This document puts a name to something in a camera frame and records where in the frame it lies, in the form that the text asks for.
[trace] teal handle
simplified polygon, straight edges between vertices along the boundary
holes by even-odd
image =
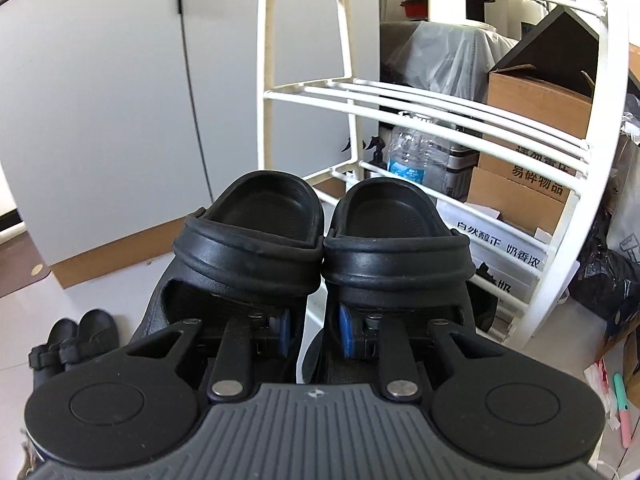
[[[626,412],[629,409],[629,401],[626,400],[625,381],[621,374],[613,376],[613,387],[616,391],[616,399],[618,400],[618,411]]]

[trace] white shoe rack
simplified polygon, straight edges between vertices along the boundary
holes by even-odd
[[[508,329],[492,328],[489,336],[513,349],[522,349],[537,328],[551,313],[563,292],[564,282],[572,264],[586,239],[591,223],[604,193],[613,162],[620,132],[620,120],[626,94],[628,77],[628,16],[622,0],[537,0],[572,7],[596,16],[600,20],[600,50],[598,72],[593,96],[591,118],[585,140],[577,139],[565,132],[545,124],[499,110],[484,104],[449,95],[420,89],[385,84],[357,78],[353,73],[353,50],[351,46],[351,0],[335,0],[337,4],[339,38],[344,75],[313,81],[274,84],[274,0],[258,0],[258,52],[257,52],[257,111],[258,111],[258,166],[271,169],[271,111],[273,101],[299,103],[348,115],[351,151],[349,160],[317,173],[305,180],[312,186],[329,178],[346,182],[361,180],[364,170],[398,178],[385,170],[367,164],[363,160],[362,138],[358,124],[363,119],[384,121],[427,132],[443,139],[468,146],[473,150],[496,156],[526,170],[566,186],[571,190],[558,227],[548,244],[531,237],[503,222],[484,215],[474,208],[427,187],[422,190],[438,200],[482,218],[484,222],[497,224],[515,237],[525,240],[546,254],[543,270],[524,264],[514,256],[495,248],[491,244],[471,237],[474,244],[509,260],[525,269],[537,280],[532,297],[525,303],[497,286],[474,276],[472,281],[496,295],[500,300],[502,318],[510,320]],[[545,157],[564,164],[576,171],[575,176],[564,173],[544,162],[530,158],[495,144],[489,140],[471,136],[436,124],[427,124],[362,104],[382,105],[408,110],[433,118],[442,119],[497,139],[523,146]],[[355,178],[345,175],[353,172]],[[321,200],[332,205],[338,199],[317,190]]]

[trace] white tile floor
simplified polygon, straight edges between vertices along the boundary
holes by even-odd
[[[26,357],[46,341],[60,317],[79,320],[92,308],[110,312],[127,342],[172,254],[63,290],[50,274],[0,298],[0,480],[13,480],[22,465],[22,410],[31,393]],[[574,302],[560,306],[527,346],[530,356],[582,377],[604,322]]]

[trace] clear plastic water bottle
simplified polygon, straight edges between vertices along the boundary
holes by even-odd
[[[431,124],[455,129],[455,124],[437,121],[412,112],[400,112]],[[391,134],[388,170],[407,180],[442,192],[447,173],[451,143],[431,134],[396,126]]]

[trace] gray cabinet door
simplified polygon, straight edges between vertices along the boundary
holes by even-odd
[[[210,202],[177,0],[0,5],[0,157],[52,264]]]
[[[257,167],[257,0],[183,0],[193,101],[212,192]],[[378,79],[378,0],[353,0],[356,74]],[[342,75],[334,0],[276,0],[276,83]],[[377,134],[365,121],[363,138]],[[274,103],[276,169],[301,176],[346,160],[347,117]]]

